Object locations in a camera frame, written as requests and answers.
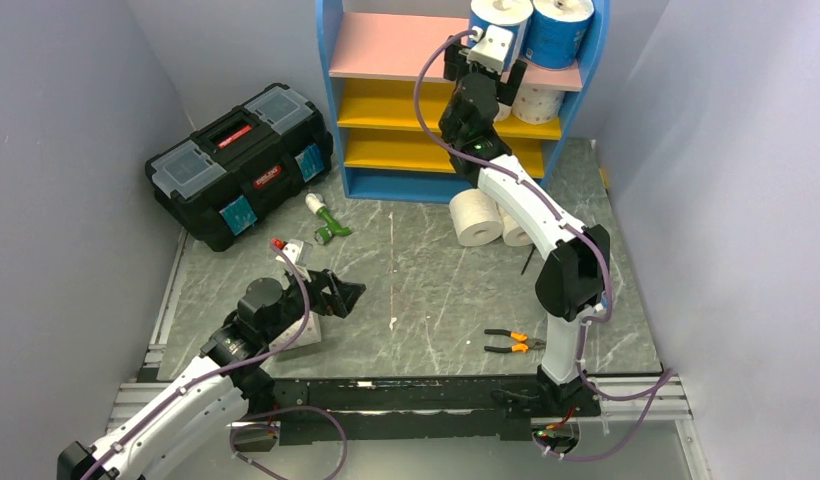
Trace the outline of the blue cartoon roll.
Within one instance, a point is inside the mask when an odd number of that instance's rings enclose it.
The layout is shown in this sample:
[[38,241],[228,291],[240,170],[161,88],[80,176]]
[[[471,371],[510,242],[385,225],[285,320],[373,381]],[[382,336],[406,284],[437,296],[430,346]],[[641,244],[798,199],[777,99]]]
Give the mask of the blue cartoon roll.
[[536,0],[522,55],[532,64],[561,70],[575,62],[595,12],[590,0]]

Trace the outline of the white dotted roll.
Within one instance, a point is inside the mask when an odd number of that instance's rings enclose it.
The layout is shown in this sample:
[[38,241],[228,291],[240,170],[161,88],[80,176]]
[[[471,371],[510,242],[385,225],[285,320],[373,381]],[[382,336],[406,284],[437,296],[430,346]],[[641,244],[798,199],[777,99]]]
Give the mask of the white dotted roll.
[[493,120],[494,123],[506,120],[511,115],[511,112],[512,112],[512,106],[511,105],[507,105],[505,103],[499,102],[497,104],[497,106],[498,106],[498,112],[494,117],[494,120]]

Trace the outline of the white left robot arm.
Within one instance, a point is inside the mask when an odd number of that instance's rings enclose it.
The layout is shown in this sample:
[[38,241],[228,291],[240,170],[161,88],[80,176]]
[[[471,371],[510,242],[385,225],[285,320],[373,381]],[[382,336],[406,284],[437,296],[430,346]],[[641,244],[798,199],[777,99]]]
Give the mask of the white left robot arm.
[[180,376],[137,414],[92,445],[73,442],[57,460],[59,479],[148,479],[169,466],[200,435],[243,416],[265,417],[275,405],[275,381],[262,364],[289,327],[315,313],[347,317],[362,283],[328,269],[253,281],[236,308]]

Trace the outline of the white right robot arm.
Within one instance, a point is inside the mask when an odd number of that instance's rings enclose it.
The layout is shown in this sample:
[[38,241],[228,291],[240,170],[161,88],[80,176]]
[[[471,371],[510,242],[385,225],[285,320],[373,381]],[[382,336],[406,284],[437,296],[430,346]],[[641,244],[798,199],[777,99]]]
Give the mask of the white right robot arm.
[[476,49],[450,36],[431,55],[445,61],[443,76],[454,87],[437,132],[418,122],[449,156],[453,170],[502,206],[528,235],[544,261],[534,291],[547,318],[545,349],[537,373],[537,401],[560,415],[575,400],[597,395],[588,382],[586,337],[594,324],[608,322],[614,298],[609,273],[610,236],[566,212],[527,174],[494,126],[501,102],[512,102],[526,65],[508,81]]

